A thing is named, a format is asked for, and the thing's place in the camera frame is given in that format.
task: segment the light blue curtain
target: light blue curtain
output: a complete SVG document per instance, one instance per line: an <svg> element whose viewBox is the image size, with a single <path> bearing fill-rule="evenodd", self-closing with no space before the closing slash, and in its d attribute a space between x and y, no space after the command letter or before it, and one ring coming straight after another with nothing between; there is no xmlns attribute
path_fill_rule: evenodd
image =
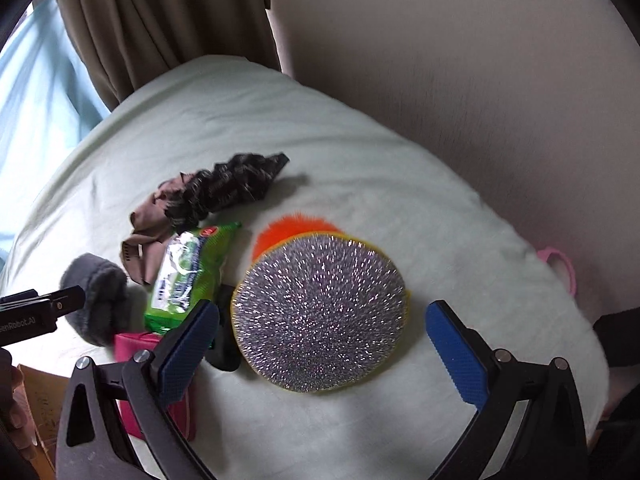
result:
<svg viewBox="0 0 640 480"><path fill-rule="evenodd" d="M44 0L0 53L0 269L42 187L108 114Z"/></svg>

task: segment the gray fluffy object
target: gray fluffy object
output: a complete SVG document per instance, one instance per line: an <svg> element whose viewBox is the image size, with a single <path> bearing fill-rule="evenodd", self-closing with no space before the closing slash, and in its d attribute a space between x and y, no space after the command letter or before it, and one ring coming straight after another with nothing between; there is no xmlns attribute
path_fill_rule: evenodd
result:
<svg viewBox="0 0 640 480"><path fill-rule="evenodd" d="M67 314L78 335L96 346L111 346L117 333L126 332L131 316L127 275L109 260L85 253L71 262L60 287L80 285L84 307Z"/></svg>

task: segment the metal screw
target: metal screw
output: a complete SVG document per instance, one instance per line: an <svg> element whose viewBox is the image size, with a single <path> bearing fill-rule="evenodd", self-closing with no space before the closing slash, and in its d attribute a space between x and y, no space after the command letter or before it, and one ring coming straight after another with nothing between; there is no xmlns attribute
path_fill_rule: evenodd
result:
<svg viewBox="0 0 640 480"><path fill-rule="evenodd" d="M89 364L91 364L91 359L89 359L87 356L84 356L76 361L76 368L78 368L78 370L84 370L88 367Z"/></svg>
<svg viewBox="0 0 640 480"><path fill-rule="evenodd" d="M558 370L566 370L569 367L569 363L566 359L562 359L561 357L556 357L554 359L554 364Z"/></svg>
<svg viewBox="0 0 640 480"><path fill-rule="evenodd" d="M133 355L133 360L137 363L143 363L150 357L151 357L151 352L149 350L138 350Z"/></svg>
<svg viewBox="0 0 640 480"><path fill-rule="evenodd" d="M508 363L509 361L511 361L511 354L504 348L498 348L495 351L494 355L495 358L498 359L498 361L500 361L501 363Z"/></svg>

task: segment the brown curtain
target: brown curtain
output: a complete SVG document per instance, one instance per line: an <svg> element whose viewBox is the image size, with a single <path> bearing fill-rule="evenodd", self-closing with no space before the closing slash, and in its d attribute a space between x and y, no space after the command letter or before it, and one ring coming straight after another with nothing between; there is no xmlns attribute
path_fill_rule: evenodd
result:
<svg viewBox="0 0 640 480"><path fill-rule="evenodd" d="M95 88L113 110L136 89L205 54L280 69L269 0L58 0Z"/></svg>

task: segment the orange fluffy ball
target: orange fluffy ball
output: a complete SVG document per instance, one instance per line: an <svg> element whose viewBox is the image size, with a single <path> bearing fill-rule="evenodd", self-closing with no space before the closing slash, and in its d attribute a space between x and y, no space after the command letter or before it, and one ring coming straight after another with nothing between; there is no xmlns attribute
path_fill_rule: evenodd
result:
<svg viewBox="0 0 640 480"><path fill-rule="evenodd" d="M306 216L302 213L283 216L272 222L262 231L255 241L251 260L254 262L266 250L293 236L317 231L340 233L335 225L322 218Z"/></svg>

